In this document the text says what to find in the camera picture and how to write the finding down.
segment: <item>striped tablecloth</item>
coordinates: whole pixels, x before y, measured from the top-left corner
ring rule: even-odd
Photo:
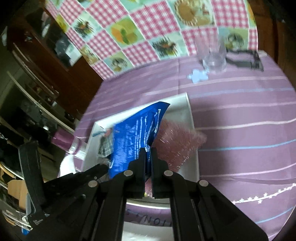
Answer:
[[[202,69],[194,56],[156,62],[104,81],[75,136],[87,142],[95,121],[187,92],[194,125],[208,136],[199,150],[201,178],[271,240],[295,207],[296,93],[275,62],[260,55],[264,72],[227,66],[224,73],[209,74],[209,80],[196,84],[187,78],[193,69]],[[81,169],[82,161],[75,166]],[[129,217],[147,223],[146,210],[127,209]],[[149,222],[170,223],[153,215]]]

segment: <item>clear glass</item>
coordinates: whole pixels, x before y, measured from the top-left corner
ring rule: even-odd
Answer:
[[[195,40],[197,56],[204,69],[217,73],[226,67],[226,48],[223,37],[218,34],[197,37]]]

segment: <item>blue puzzle piece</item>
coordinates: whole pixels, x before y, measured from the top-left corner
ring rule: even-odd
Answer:
[[[192,70],[192,74],[188,75],[187,78],[192,80],[192,83],[198,83],[200,81],[205,81],[209,79],[206,70],[201,71],[198,69]]]

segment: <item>blue wrapper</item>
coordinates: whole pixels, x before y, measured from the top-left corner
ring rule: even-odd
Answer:
[[[150,148],[159,129],[161,119],[170,104],[157,102],[137,112],[113,128],[113,154],[109,176],[128,169],[128,164],[138,159],[140,148],[147,152],[146,173],[151,172]]]

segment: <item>silver screw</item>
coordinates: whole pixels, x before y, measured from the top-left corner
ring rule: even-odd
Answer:
[[[126,171],[124,171],[124,173],[123,173],[126,177],[129,177],[129,176],[131,176],[132,174],[133,174],[133,171],[131,171],[131,170],[126,170]]]
[[[199,184],[200,184],[202,187],[206,187],[207,185],[209,185],[208,181],[206,181],[206,180],[200,180]]]
[[[173,172],[170,171],[170,170],[166,170],[163,174],[164,174],[165,176],[167,176],[167,177],[170,177],[170,176],[173,175]]]
[[[96,187],[97,185],[98,185],[97,181],[95,181],[95,180],[89,181],[89,187],[90,187],[90,188],[94,188],[94,187]]]

